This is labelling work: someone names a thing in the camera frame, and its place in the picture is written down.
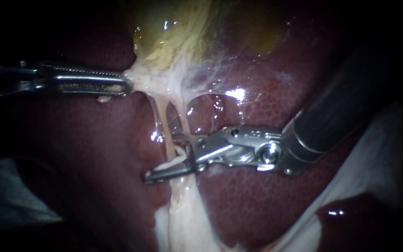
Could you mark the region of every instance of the white adhesion band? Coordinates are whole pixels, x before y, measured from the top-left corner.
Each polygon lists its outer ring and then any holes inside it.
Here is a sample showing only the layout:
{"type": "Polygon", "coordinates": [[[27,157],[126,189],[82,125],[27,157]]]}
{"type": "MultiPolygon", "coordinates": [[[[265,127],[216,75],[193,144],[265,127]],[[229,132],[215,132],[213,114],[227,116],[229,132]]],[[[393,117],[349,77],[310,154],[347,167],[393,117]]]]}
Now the white adhesion band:
{"type": "Polygon", "coordinates": [[[178,163],[182,163],[183,161],[186,160],[186,152],[183,150],[183,148],[181,148],[180,146],[175,145],[175,151],[177,152],[178,156],[176,156],[174,159],[172,159],[171,161],[167,162],[167,163],[162,163],[159,166],[157,166],[155,169],[153,169],[154,171],[158,171],[158,170],[164,170],[167,169],[171,166],[174,166],[178,163]]]}

